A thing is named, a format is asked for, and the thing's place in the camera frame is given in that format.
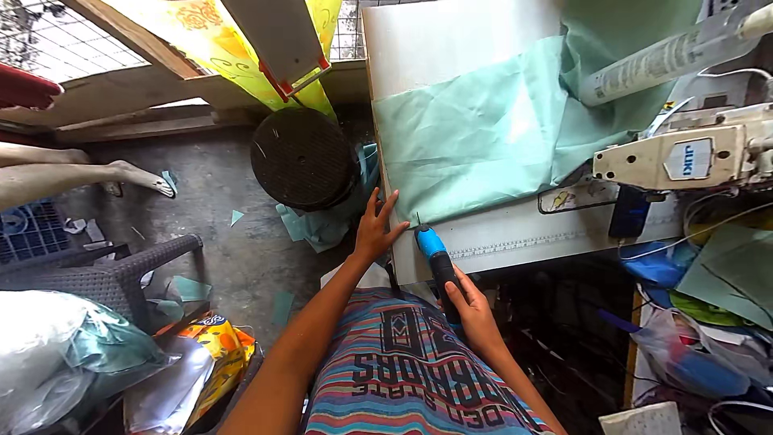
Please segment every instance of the ruler markings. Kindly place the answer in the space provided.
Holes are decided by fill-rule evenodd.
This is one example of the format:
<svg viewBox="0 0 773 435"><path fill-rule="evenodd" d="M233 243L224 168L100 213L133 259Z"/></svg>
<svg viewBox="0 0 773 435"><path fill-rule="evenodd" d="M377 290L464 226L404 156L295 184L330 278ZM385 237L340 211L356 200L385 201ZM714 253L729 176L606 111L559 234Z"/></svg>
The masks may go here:
<svg viewBox="0 0 773 435"><path fill-rule="evenodd" d="M676 215L664 216L664 217L652 217L647 220L649 225L661 225L673 222L677 219ZM492 243L490 245L480 245L470 248L454 249L448 252L451 259L474 259L478 257L485 257L488 255L496 255L501 252L514 251L517 249L532 248L538 245L545 245L546 243L554 243L556 241L566 241L578 237L583 237L589 233L598 233L596 231L568 231L558 233L555 235L544 235L532 238L522 238L519 240L501 241Z"/></svg>

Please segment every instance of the industrial sewing machine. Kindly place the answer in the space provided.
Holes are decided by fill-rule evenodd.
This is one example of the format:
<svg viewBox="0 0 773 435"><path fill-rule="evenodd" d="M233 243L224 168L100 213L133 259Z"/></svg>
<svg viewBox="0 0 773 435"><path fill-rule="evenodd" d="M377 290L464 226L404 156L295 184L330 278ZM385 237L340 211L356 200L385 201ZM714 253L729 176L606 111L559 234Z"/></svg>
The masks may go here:
<svg viewBox="0 0 773 435"><path fill-rule="evenodd" d="M773 104L677 112L653 137L596 152L598 179L650 193L773 187Z"/></svg>

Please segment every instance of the cordless drill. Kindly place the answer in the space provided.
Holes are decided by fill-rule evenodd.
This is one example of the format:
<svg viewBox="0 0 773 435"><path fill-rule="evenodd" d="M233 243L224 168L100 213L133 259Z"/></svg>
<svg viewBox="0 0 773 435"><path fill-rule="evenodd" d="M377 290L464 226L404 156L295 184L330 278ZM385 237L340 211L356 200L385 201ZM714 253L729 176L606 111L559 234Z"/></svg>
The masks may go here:
<svg viewBox="0 0 773 435"><path fill-rule="evenodd" d="M443 241L438 236L438 233L427 224L422 224L419 219L419 214L416 213L416 218L419 220L419 226L414 229L414 237L416 238L416 244L419 245L419 250L427 261L430 263L430 270L432 271L432 277L435 280L435 284L438 287L438 293L440 293L440 300L443 303L443 311L445 311L445 318L448 323L454 329L461 328L461 318L459 312L451 299L448 298L448 294L445 292L445 283L451 281L456 288L464 294L464 290L459 285L459 279L454 273L454 266L451 264L451 257L448 256L448 251L443 245Z"/></svg>

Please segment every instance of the cutting table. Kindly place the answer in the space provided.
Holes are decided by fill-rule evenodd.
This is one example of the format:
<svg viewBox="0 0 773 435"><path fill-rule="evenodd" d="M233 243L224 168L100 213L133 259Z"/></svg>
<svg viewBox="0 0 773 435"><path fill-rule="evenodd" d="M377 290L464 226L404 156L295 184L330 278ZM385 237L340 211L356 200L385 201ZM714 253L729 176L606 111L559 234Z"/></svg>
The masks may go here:
<svg viewBox="0 0 773 435"><path fill-rule="evenodd" d="M560 32L560 10L547 0L444 0L363 10L371 100L452 79L480 67L502 62L531 43ZM382 179L391 191L389 174ZM582 187L587 192L597 187ZM452 261L466 272L552 259L613 248L607 237L613 205L545 207L538 196L489 211L433 223ZM577 191L566 197L578 197ZM393 213L391 225L398 223ZM635 241L677 236L681 225L673 200L653 204L644 234ZM393 246L399 284L432 278L418 251L413 232Z"/></svg>

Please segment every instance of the hand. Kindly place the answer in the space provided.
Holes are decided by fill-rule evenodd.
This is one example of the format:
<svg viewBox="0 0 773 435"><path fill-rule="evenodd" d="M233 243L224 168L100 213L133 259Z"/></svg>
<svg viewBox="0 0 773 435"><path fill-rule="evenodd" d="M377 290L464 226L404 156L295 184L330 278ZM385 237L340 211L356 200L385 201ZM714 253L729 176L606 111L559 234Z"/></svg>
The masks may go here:
<svg viewBox="0 0 773 435"><path fill-rule="evenodd" d="M459 284L467 299L465 300L465 295L462 295L461 291L450 281L445 283L445 292L459 311L461 325L465 329L470 348L487 361L491 361L503 351L509 355L505 341L502 339L491 313L489 301L455 264L454 272L459 278Z"/></svg>
<svg viewBox="0 0 773 435"><path fill-rule="evenodd" d="M378 194L378 187L373 189L373 193L370 194L368 207L365 209L363 218L359 220L357 242L354 248L354 255L364 259L368 264L375 262L383 255L410 225L410 222L403 222L392 231L385 232L385 228L389 224L389 215L397 201L398 191L395 190L392 196L386 200L386 204L381 207L380 212L377 212L378 207L382 204L377 198Z"/></svg>

